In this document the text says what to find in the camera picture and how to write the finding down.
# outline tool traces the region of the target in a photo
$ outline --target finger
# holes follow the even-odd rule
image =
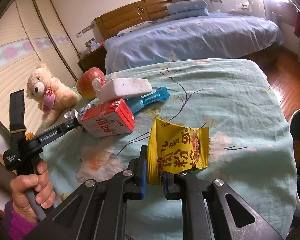
[[[37,165],[37,171],[39,174],[43,174],[47,170],[47,163],[44,160],[40,160]]]
[[[49,198],[51,192],[52,192],[52,182],[49,181],[46,187],[37,194],[35,200],[37,201],[38,204],[42,204]]]
[[[56,199],[56,193],[52,190],[50,197],[41,204],[43,208],[49,208],[54,204],[54,201]]]
[[[43,174],[38,176],[38,185],[34,187],[34,190],[39,192],[45,188],[49,182],[49,171],[46,170]]]
[[[24,194],[26,189],[36,186],[38,184],[38,180],[39,178],[35,174],[19,175],[10,182],[12,195]]]

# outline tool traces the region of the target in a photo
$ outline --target gray handle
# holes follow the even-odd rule
[[[25,191],[26,197],[30,203],[30,206],[32,207],[33,211],[35,212],[35,214],[37,215],[37,219],[39,221],[42,221],[47,215],[45,214],[45,212],[42,209],[42,206],[40,204],[38,204],[35,200],[35,194],[33,192],[32,188],[28,188]]]

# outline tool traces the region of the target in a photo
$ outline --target plush toy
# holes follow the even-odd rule
[[[38,108],[44,112],[42,121],[45,126],[52,125],[63,110],[78,102],[77,94],[58,78],[52,77],[44,63],[40,63],[31,73],[27,97],[38,102]]]

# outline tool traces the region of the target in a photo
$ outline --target wooden headboard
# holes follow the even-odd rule
[[[168,16],[167,6],[171,3],[171,0],[142,0],[105,13],[94,21],[106,40],[138,23]]]

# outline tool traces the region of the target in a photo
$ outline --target framed photograph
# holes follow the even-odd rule
[[[92,38],[91,40],[87,41],[85,44],[90,53],[100,47],[99,43],[96,42],[95,38]]]

